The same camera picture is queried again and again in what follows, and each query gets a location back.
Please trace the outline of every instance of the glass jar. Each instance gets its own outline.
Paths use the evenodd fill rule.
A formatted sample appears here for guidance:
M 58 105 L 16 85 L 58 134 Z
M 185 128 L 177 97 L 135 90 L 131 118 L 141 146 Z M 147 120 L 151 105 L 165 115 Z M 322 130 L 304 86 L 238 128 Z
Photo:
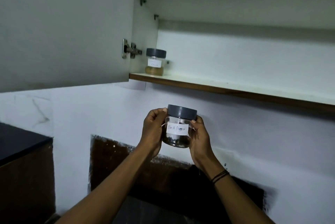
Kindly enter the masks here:
M 164 73 L 166 51 L 156 48 L 147 48 L 147 66 L 145 73 L 154 76 L 162 76 Z
M 191 120 L 197 118 L 197 111 L 175 105 L 167 106 L 167 117 L 161 139 L 164 143 L 179 148 L 190 145 Z

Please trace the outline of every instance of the white paper label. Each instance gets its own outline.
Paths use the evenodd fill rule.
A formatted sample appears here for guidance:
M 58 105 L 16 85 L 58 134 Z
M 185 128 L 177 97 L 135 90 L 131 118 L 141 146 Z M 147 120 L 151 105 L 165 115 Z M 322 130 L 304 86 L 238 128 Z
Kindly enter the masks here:
M 178 123 L 167 123 L 166 133 L 188 136 L 188 124 L 178 124 Z
M 160 68 L 162 66 L 162 61 L 156 59 L 148 59 L 148 66 Z

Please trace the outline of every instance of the wall cabinet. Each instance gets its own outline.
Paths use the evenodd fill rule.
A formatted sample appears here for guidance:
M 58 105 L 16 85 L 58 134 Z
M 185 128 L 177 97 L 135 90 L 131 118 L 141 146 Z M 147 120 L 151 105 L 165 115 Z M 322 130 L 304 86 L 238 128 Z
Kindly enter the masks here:
M 335 112 L 335 0 L 0 3 L 1 92 L 131 78 Z M 162 77 L 144 74 L 156 47 Z

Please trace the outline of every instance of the human hand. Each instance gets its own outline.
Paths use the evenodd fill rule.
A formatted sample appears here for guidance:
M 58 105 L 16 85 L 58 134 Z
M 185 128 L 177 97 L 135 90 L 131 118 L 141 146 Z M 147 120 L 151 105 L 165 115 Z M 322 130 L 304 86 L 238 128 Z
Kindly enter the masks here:
M 194 130 L 190 133 L 190 152 L 191 157 L 197 168 L 204 171 L 205 163 L 208 161 L 216 160 L 216 157 L 212 151 L 210 145 L 209 134 L 205 128 L 204 121 L 200 116 L 197 116 L 197 120 L 191 121 L 191 126 Z
M 139 147 L 150 151 L 151 159 L 156 157 L 162 145 L 161 134 L 167 108 L 151 110 L 143 122 L 142 137 Z

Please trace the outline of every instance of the gray lid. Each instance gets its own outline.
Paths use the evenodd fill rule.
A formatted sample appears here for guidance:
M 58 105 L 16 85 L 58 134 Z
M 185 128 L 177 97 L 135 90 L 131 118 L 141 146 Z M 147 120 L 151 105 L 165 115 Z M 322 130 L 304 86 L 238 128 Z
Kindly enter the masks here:
M 197 111 L 190 108 L 184 108 L 175 105 L 167 106 L 167 115 L 174 116 L 186 120 L 195 120 L 197 118 Z
M 155 56 L 158 58 L 166 58 L 166 51 L 156 48 L 147 48 L 146 56 Z

